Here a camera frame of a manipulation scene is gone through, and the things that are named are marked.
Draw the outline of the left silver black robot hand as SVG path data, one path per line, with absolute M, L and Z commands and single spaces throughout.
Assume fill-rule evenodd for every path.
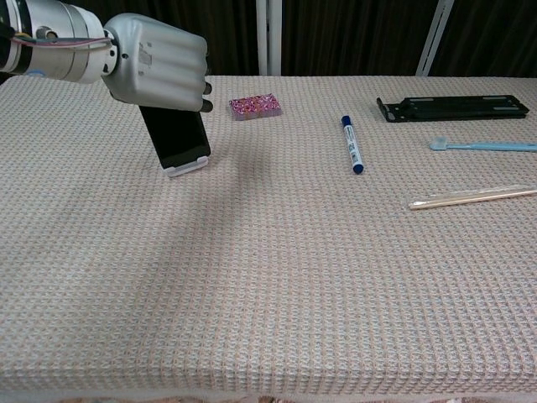
M 118 101 L 143 107 L 208 113 L 207 42 L 183 29 L 135 13 L 105 25 L 117 41 L 117 64 L 103 80 Z

